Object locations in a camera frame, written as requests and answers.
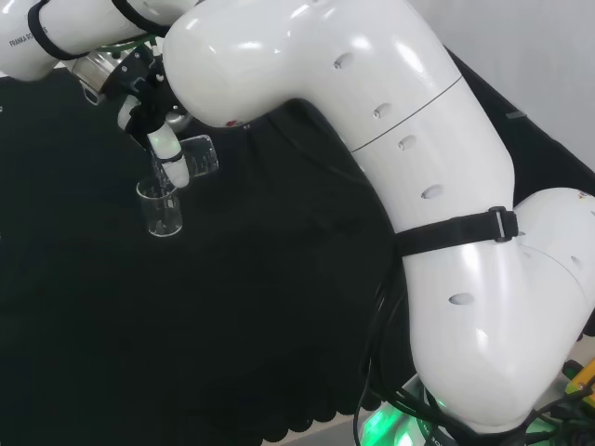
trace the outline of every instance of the black cable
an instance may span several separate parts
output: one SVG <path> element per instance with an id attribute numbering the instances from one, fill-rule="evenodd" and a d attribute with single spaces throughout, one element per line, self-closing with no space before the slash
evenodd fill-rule
<path id="1" fill-rule="evenodd" d="M 595 376 L 593 376 L 593 378 L 591 378 L 589 380 L 589 382 L 587 383 L 587 385 L 585 386 L 585 388 L 578 390 L 577 392 L 573 392 L 567 395 L 564 395 L 563 397 L 552 401 L 549 404 L 546 404 L 545 406 L 543 406 L 541 409 L 539 409 L 538 411 L 535 411 L 534 413 L 532 413 L 523 423 L 525 425 L 525 427 L 529 427 L 536 419 L 539 415 L 542 415 L 544 413 L 549 412 L 549 410 L 552 407 L 555 406 L 560 406 L 561 404 L 564 404 L 566 402 L 572 402 L 572 401 L 576 401 L 576 400 L 582 400 L 585 397 L 589 396 L 590 394 L 593 393 L 593 389 L 591 388 L 593 386 L 593 384 L 595 384 Z"/>
<path id="2" fill-rule="evenodd" d="M 353 415 L 353 439 L 355 440 L 355 446 L 362 446 L 362 443 L 360 442 L 360 432 L 359 432 L 358 424 L 360 422 L 360 410 L 362 409 L 362 406 L 364 405 L 365 396 L 367 395 L 368 390 L 370 389 L 370 369 L 371 368 L 372 368 L 372 362 L 370 361 L 370 363 L 368 364 L 368 372 L 365 376 L 364 390 L 362 391 L 362 396 L 360 397 L 360 400 L 357 403 L 357 408 L 355 409 L 355 414 Z"/>
<path id="3" fill-rule="evenodd" d="M 562 426 L 562 423 L 558 422 L 558 421 L 554 421 L 551 418 L 546 417 L 545 415 L 539 415 L 537 418 L 539 418 L 541 421 L 544 421 L 546 423 L 548 423 L 551 426 L 554 426 L 556 428 L 560 428 Z"/>
<path id="4" fill-rule="evenodd" d="M 364 347 L 364 354 L 362 356 L 362 360 L 361 360 L 361 367 L 362 367 L 362 373 L 365 374 L 366 370 L 365 368 L 367 367 L 367 364 L 370 362 L 371 358 L 372 358 L 372 351 L 374 350 L 374 340 L 376 338 L 376 329 L 377 329 L 377 324 L 378 324 L 378 320 L 380 319 L 380 315 L 382 313 L 382 309 L 383 306 L 385 304 L 386 301 L 386 297 L 384 296 L 384 294 L 378 294 L 378 292 L 381 292 L 382 290 L 382 284 L 378 287 L 377 290 L 377 302 L 375 303 L 375 311 L 374 311 L 374 318 L 372 319 L 372 323 L 370 323 L 370 328 L 369 328 L 369 333 L 368 333 L 368 337 L 367 340 L 365 341 L 365 347 Z"/>
<path id="5" fill-rule="evenodd" d="M 111 46 L 102 46 L 101 48 L 98 48 L 98 52 L 99 53 L 113 53 L 116 51 L 127 51 L 128 49 L 135 49 L 141 45 L 144 45 L 145 43 L 151 41 L 153 39 L 152 35 L 149 34 L 145 34 L 143 36 L 141 36 L 138 40 L 135 40 L 133 42 L 124 42 L 122 44 L 116 44 L 116 45 L 111 45 Z"/>
<path id="6" fill-rule="evenodd" d="M 581 401 L 574 402 L 570 404 L 570 407 L 562 407 L 562 406 L 554 406 L 549 410 L 549 418 L 555 418 L 557 420 L 564 421 L 575 421 L 575 422 L 582 422 L 582 423 L 593 423 L 595 420 L 593 418 L 588 417 L 583 411 L 580 409 Z"/>
<path id="7" fill-rule="evenodd" d="M 380 313 L 381 313 L 382 309 L 387 306 L 387 304 L 384 304 L 384 303 L 386 301 L 391 300 L 390 293 L 393 291 L 393 285 L 396 281 L 396 278 L 394 277 L 394 271 L 398 267 L 398 265 L 397 265 L 398 258 L 400 258 L 400 257 L 393 255 L 393 258 L 390 262 L 389 269 L 385 273 L 382 283 L 377 288 L 376 301 L 380 301 L 383 305 L 380 305 L 377 309 L 377 313 L 375 314 L 375 317 L 374 317 L 373 323 L 372 323 L 372 330 L 371 330 L 371 334 L 370 334 L 371 338 L 368 341 L 368 343 L 366 343 L 367 348 L 368 348 L 367 356 L 366 356 L 366 362 L 368 364 L 366 381 L 368 381 L 370 383 L 368 385 L 368 389 L 366 390 L 366 392 L 371 389 L 374 394 L 379 396 L 382 400 L 385 400 L 386 402 L 388 402 L 390 405 L 392 405 L 393 407 L 395 407 L 402 413 L 405 413 L 405 414 L 412 416 L 414 418 L 417 418 L 417 419 L 421 419 L 428 423 L 439 424 L 441 422 L 441 418 L 439 416 L 437 416 L 437 413 L 435 413 L 430 408 L 430 406 L 419 401 L 418 399 L 413 397 L 413 395 L 411 395 L 409 392 L 406 392 L 402 388 L 400 388 L 398 390 L 402 395 L 398 395 L 398 394 L 395 395 L 395 392 L 392 392 L 388 389 L 388 387 L 386 385 L 386 380 L 383 378 L 383 369 L 384 368 L 382 367 L 381 361 L 378 360 L 381 356 L 380 352 L 383 350 L 383 347 L 384 347 L 384 339 L 386 337 L 386 332 L 388 331 L 388 327 L 390 326 L 390 323 L 392 322 L 394 316 L 397 314 L 398 308 L 403 303 L 403 301 L 406 297 L 406 290 L 404 290 L 404 289 L 402 290 L 402 292 L 400 293 L 400 297 L 397 299 L 396 303 L 390 309 L 389 318 L 383 325 L 382 333 L 380 335 L 380 338 L 377 340 L 377 345 L 374 344 L 374 338 L 376 337 L 375 325 L 377 324 L 377 321 L 379 321 L 381 319 Z M 375 385 L 375 387 L 371 387 L 371 375 L 372 375 L 372 371 L 373 371 L 373 363 L 377 364 L 378 374 L 381 375 L 379 382 Z"/>
<path id="8" fill-rule="evenodd" d="M 275 129 L 275 131 L 277 133 L 279 133 L 279 135 L 281 135 L 281 137 L 294 149 L 296 149 L 299 154 L 306 160 L 308 161 L 310 164 L 312 164 L 314 167 L 317 167 L 319 169 L 324 170 L 327 174 L 330 175 L 334 175 L 336 177 L 340 177 L 342 179 L 347 180 L 349 183 L 353 183 L 353 184 L 358 184 L 360 186 L 365 186 L 367 188 L 370 188 L 370 183 L 368 183 L 366 180 L 361 179 L 361 178 L 357 178 L 354 177 L 348 173 L 343 172 L 340 169 L 337 169 L 336 167 L 329 165 L 329 164 L 325 164 L 322 161 L 316 159 L 316 157 L 310 155 L 302 146 L 301 144 L 299 144 L 297 141 L 295 141 L 293 138 L 289 137 L 280 127 L 279 125 L 277 125 L 269 115 L 267 115 L 266 117 L 267 121 L 269 122 L 269 124 L 271 124 L 272 128 Z"/>
<path id="9" fill-rule="evenodd" d="M 396 251 L 393 251 L 393 258 L 390 262 L 390 269 L 387 272 L 384 279 L 385 283 L 383 288 L 385 289 L 385 293 L 387 293 L 387 295 L 390 295 L 394 292 L 394 285 L 401 276 L 396 276 L 394 273 L 396 269 L 399 269 L 399 271 L 403 270 L 402 268 L 399 268 L 400 265 L 398 265 L 400 259 L 401 256 L 399 256 Z M 430 407 L 428 404 L 425 403 L 425 401 L 416 398 L 414 395 L 412 395 L 402 387 L 396 390 L 391 390 L 387 385 L 387 379 L 385 375 L 386 368 L 383 363 L 382 352 L 385 350 L 384 346 L 385 340 L 387 338 L 387 332 L 391 327 L 395 315 L 397 314 L 397 310 L 399 309 L 401 303 L 404 301 L 406 297 L 406 284 L 404 281 L 404 277 L 402 277 L 401 279 L 403 289 L 400 292 L 400 297 L 391 309 L 389 318 L 387 319 L 383 327 L 378 346 L 376 350 L 373 352 L 373 364 L 377 366 L 377 372 L 379 375 L 379 383 L 375 383 L 375 386 L 380 387 L 380 391 L 377 391 L 375 393 L 379 394 L 379 396 L 383 400 L 386 400 L 389 404 L 393 405 L 400 411 L 409 414 L 410 416 L 414 416 L 415 418 L 426 421 L 428 423 L 444 426 L 450 428 L 451 430 L 461 432 L 462 434 L 470 438 L 476 437 L 477 434 L 467 425 L 464 425 L 458 420 L 449 417 L 440 409 Z"/>
<path id="10" fill-rule="evenodd" d="M 549 439 L 553 438 L 555 432 L 534 432 L 532 434 L 527 434 L 524 438 L 524 443 L 526 446 L 530 444 L 540 443 L 542 441 L 548 441 Z"/>

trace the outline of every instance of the glass cup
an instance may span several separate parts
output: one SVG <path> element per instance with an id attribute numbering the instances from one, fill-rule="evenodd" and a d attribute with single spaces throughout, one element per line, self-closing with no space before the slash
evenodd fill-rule
<path id="1" fill-rule="evenodd" d="M 155 237 L 170 237 L 182 229 L 178 189 L 166 177 L 148 177 L 137 185 L 147 230 Z"/>
<path id="2" fill-rule="evenodd" d="M 179 144 L 186 157 L 191 179 L 219 170 L 217 153 L 208 135 L 184 139 Z"/>

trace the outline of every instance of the black tablecloth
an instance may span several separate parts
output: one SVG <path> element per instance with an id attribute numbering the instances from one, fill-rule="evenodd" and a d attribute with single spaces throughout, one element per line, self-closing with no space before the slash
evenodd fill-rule
<path id="1" fill-rule="evenodd" d="M 595 191 L 564 148 L 465 74 L 512 153 L 517 202 Z M 55 72 L 3 79 L 0 106 L 2 446 L 253 445 L 353 413 L 390 259 L 370 190 L 308 164 L 266 122 L 249 138 L 194 123 L 186 136 L 208 133 L 221 169 L 182 196 L 180 236 L 156 240 L 135 195 L 149 166 L 117 130 L 119 104 L 93 108 Z M 273 119 L 361 174 L 306 104 Z M 407 331 L 404 306 L 393 384 L 414 372 Z"/>

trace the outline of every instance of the green light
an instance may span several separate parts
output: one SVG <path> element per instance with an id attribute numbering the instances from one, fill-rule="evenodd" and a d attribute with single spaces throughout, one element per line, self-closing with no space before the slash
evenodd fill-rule
<path id="1" fill-rule="evenodd" d="M 386 433 L 399 421 L 401 412 L 390 408 L 390 413 L 378 412 L 364 425 L 363 446 L 372 446 L 384 438 Z"/>
<path id="2" fill-rule="evenodd" d="M 394 446 L 413 446 L 413 441 L 409 434 L 404 432 L 400 437 L 394 439 Z"/>
<path id="3" fill-rule="evenodd" d="M 530 434 L 533 434 L 536 432 L 543 432 L 544 430 L 551 431 L 554 429 L 555 429 L 555 427 L 553 425 L 551 425 L 550 423 L 546 423 L 541 420 L 535 420 L 533 423 L 531 423 L 531 425 L 527 429 L 527 432 Z"/>

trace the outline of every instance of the white cylinder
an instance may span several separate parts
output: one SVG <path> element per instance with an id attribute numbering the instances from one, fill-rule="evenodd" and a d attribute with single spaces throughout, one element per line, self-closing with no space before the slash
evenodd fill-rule
<path id="1" fill-rule="evenodd" d="M 478 432 L 518 426 L 593 309 L 580 285 L 517 240 L 408 256 L 404 266 L 411 347 L 424 385 Z"/>
<path id="2" fill-rule="evenodd" d="M 494 206 L 512 209 L 509 152 L 463 79 L 353 158 L 395 232 Z"/>
<path id="3" fill-rule="evenodd" d="M 424 20 L 394 0 L 204 2 L 172 27 L 164 59 L 178 98 L 208 125 L 304 98 L 350 151 L 460 77 Z"/>
<path id="4" fill-rule="evenodd" d="M 0 0 L 0 71 L 23 81 L 46 76 L 58 61 L 34 40 L 27 14 L 37 0 Z M 146 19 L 172 24 L 194 0 L 131 1 Z M 52 0 L 42 7 L 40 22 L 62 51 L 76 55 L 144 33 L 113 6 L 112 0 Z"/>
<path id="5" fill-rule="evenodd" d="M 519 204 L 517 214 L 519 244 L 564 266 L 595 305 L 595 198 L 582 190 L 542 190 Z"/>

